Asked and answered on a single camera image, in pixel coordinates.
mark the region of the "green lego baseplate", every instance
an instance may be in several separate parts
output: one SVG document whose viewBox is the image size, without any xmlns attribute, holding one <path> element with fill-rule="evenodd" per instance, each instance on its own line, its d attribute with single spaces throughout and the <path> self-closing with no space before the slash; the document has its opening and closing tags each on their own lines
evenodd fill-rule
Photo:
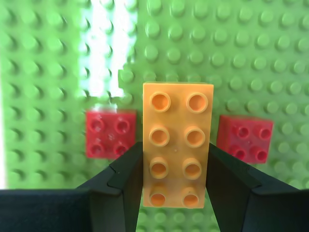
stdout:
<svg viewBox="0 0 309 232">
<path fill-rule="evenodd" d="M 106 167 L 85 156 L 84 112 L 136 109 L 140 140 L 146 81 L 214 84 L 213 143 L 221 114 L 272 119 L 255 167 L 309 188 L 309 0 L 0 0 L 0 23 L 9 188 L 73 188 Z M 206 197 L 141 206 L 137 231 L 219 229 Z"/>
</svg>

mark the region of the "red lego brick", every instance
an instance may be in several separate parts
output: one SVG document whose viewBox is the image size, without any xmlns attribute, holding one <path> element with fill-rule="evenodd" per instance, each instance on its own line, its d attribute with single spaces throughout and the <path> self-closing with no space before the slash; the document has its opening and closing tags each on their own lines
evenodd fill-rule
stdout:
<svg viewBox="0 0 309 232">
<path fill-rule="evenodd" d="M 270 120 L 221 115 L 217 147 L 245 163 L 265 163 L 272 129 Z"/>
<path fill-rule="evenodd" d="M 135 144 L 136 113 L 88 111 L 86 154 L 89 158 L 116 159 Z"/>
</svg>

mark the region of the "orange 2x4 duplo brick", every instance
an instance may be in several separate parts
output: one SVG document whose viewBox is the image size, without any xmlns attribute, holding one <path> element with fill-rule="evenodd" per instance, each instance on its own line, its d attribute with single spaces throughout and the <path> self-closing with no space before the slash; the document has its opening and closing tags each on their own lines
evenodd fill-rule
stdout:
<svg viewBox="0 0 309 232">
<path fill-rule="evenodd" d="M 213 85 L 143 85 L 143 205 L 203 208 Z"/>
</svg>

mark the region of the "black plastic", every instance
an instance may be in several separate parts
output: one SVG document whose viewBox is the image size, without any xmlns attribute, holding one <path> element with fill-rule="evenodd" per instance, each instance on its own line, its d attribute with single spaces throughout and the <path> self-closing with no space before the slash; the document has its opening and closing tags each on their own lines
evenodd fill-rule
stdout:
<svg viewBox="0 0 309 232">
<path fill-rule="evenodd" d="M 142 142 L 72 190 L 1 190 L 0 232 L 135 232 Z"/>
<path fill-rule="evenodd" d="M 206 188 L 221 232 L 309 231 L 309 191 L 210 144 Z"/>
</svg>

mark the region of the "lego brick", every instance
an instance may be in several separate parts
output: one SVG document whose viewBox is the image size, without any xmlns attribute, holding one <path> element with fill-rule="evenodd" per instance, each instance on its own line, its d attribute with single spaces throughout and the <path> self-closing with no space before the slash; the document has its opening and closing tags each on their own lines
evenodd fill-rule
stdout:
<svg viewBox="0 0 309 232">
<path fill-rule="evenodd" d="M 88 111 L 87 157 L 117 159 L 135 144 L 135 126 L 134 111 Z"/>
<path fill-rule="evenodd" d="M 221 115 L 217 146 L 245 163 L 266 163 L 272 130 L 271 120 Z"/>
<path fill-rule="evenodd" d="M 143 85 L 143 205 L 203 208 L 213 85 Z"/>
</svg>

